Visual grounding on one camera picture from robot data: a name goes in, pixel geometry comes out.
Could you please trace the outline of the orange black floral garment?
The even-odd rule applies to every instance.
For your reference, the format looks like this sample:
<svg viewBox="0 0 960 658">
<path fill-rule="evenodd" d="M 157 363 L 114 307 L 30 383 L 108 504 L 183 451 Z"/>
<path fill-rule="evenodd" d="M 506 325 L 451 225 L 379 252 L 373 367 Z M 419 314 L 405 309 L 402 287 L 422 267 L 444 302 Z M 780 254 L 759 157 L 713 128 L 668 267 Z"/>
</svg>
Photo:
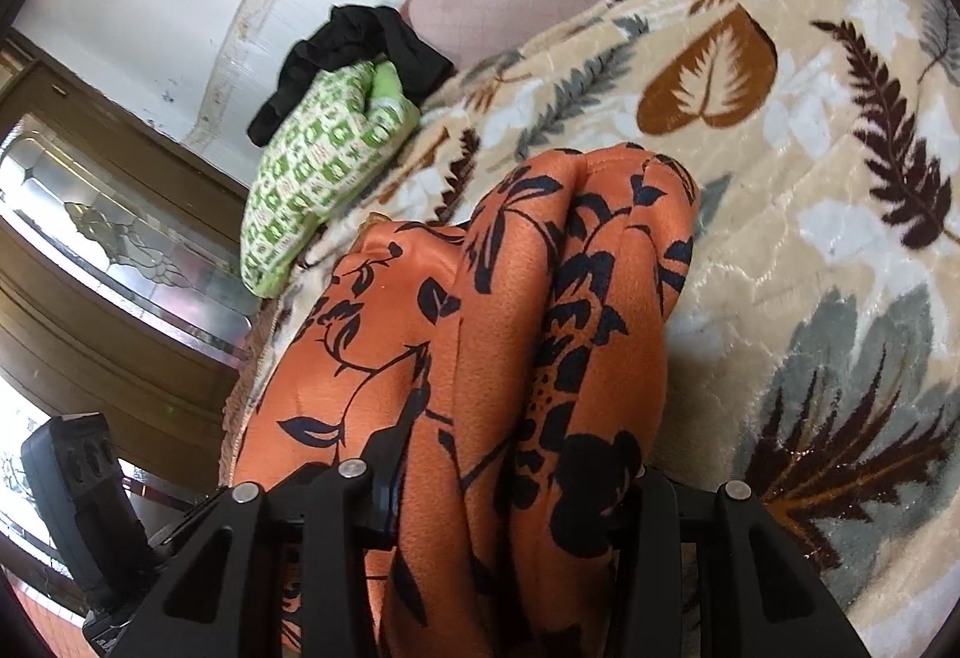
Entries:
<svg viewBox="0 0 960 658">
<path fill-rule="evenodd" d="M 241 481 L 337 463 L 413 406 L 386 656 L 594 656 L 651 452 L 698 192 L 635 145 L 514 167 L 464 227 L 384 221 L 335 267 L 252 413 Z"/>
</svg>

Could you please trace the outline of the wooden door with glass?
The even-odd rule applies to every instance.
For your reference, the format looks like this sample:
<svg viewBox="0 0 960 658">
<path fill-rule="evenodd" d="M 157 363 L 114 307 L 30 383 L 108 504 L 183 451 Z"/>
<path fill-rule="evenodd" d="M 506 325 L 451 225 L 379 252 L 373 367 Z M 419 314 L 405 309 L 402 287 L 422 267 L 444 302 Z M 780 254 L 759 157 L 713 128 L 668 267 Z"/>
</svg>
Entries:
<svg viewBox="0 0 960 658">
<path fill-rule="evenodd" d="M 3 39 L 3 380 L 48 416 L 104 414 L 125 460 L 212 491 L 259 313 L 241 208 L 235 184 Z"/>
</svg>

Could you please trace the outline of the green white checkered pillow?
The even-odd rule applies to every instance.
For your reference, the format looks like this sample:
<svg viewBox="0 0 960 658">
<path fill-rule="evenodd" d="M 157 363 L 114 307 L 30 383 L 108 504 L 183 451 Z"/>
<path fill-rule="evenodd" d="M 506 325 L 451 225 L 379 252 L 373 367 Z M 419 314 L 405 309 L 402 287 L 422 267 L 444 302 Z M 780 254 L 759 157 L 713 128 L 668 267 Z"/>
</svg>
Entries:
<svg viewBox="0 0 960 658">
<path fill-rule="evenodd" d="M 318 73 L 263 150 L 249 187 L 239 232 L 245 289 L 276 296 L 317 228 L 368 187 L 418 121 L 387 60 Z"/>
</svg>

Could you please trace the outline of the beige leaf print blanket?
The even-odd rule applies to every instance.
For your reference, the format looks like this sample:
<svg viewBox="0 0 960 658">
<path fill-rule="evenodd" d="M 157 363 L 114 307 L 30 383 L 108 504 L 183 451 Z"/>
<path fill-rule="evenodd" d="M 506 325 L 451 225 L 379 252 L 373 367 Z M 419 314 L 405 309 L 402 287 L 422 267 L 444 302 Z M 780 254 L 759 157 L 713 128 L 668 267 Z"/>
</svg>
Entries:
<svg viewBox="0 0 960 658">
<path fill-rule="evenodd" d="M 641 468 L 747 482 L 872 655 L 921 655 L 958 599 L 950 0 L 602 0 L 462 73 L 293 268 L 260 399 L 371 226 L 464 227 L 514 167 L 620 145 L 698 192 Z"/>
</svg>

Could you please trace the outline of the black cloth on pillow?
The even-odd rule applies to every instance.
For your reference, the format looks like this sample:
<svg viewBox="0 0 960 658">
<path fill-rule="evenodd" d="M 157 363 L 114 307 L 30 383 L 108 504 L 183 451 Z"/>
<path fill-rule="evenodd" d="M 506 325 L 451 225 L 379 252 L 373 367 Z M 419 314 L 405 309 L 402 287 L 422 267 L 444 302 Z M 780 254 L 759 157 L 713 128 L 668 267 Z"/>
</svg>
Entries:
<svg viewBox="0 0 960 658">
<path fill-rule="evenodd" d="M 423 41 L 395 8 L 334 7 L 325 25 L 291 47 L 281 65 L 277 89 L 252 117 L 247 138 L 257 148 L 267 146 L 321 71 L 384 60 L 394 65 L 402 91 L 416 106 L 455 70 L 454 62 Z"/>
</svg>

